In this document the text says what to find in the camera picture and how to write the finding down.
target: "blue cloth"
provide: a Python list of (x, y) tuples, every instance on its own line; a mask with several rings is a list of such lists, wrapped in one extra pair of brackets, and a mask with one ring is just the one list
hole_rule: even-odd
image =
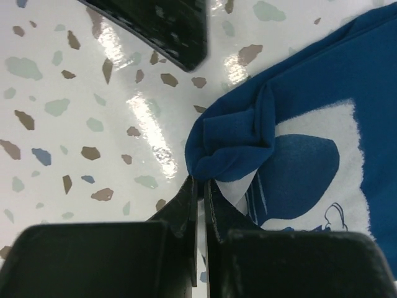
[[(197, 119), (187, 140), (189, 174), (202, 181), (233, 182), (258, 169), (246, 194), (249, 216), (263, 228), (272, 220), (281, 227), (276, 220), (283, 220), (286, 230), (306, 230), (287, 222), (314, 212), (331, 184), (340, 181), (344, 196), (362, 193), (368, 234), (397, 276), (396, 78), (397, 4), (392, 4), (356, 18), (219, 98)], [(355, 148), (321, 134), (322, 127), (326, 135), (340, 124), (328, 114), (350, 106), (354, 111), (346, 119), (350, 115), (353, 122), (346, 122), (346, 131), (357, 124)], [(318, 133), (295, 131), (294, 119), (309, 131), (312, 116), (319, 119), (313, 123)], [(352, 187), (342, 183), (355, 166), (362, 171), (357, 190), (356, 180)], [(345, 180), (338, 176), (344, 173)], [(339, 214), (342, 230), (361, 223), (350, 210), (354, 206), (337, 199), (321, 209), (324, 225), (307, 230), (332, 230), (332, 213)]]

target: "blue speckle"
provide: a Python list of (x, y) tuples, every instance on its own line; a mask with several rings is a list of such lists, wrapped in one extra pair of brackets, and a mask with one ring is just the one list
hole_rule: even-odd
[(88, 183), (91, 183), (91, 184), (95, 183), (95, 180), (92, 176), (88, 176), (88, 175), (81, 176), (81, 179), (83, 179), (84, 181), (87, 181)]
[(200, 280), (202, 282), (207, 282), (207, 272), (201, 272), (200, 273)]
[(27, 4), (27, 0), (17, 0), (17, 5), (20, 8), (25, 8)]
[(51, 154), (48, 151), (45, 151), (40, 148), (32, 148), (32, 153), (36, 156), (36, 158), (45, 166), (51, 165)]

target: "black smartphone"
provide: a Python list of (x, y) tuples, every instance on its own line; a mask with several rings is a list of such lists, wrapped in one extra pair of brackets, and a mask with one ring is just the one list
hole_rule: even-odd
[(207, 56), (206, 0), (79, 0), (184, 71)]

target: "folded fabric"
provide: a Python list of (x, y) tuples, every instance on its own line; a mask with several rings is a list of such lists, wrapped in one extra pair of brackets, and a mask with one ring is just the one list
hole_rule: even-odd
[(266, 230), (365, 233), (397, 276), (396, 51), (392, 4), (263, 71), (197, 119), (189, 173)]

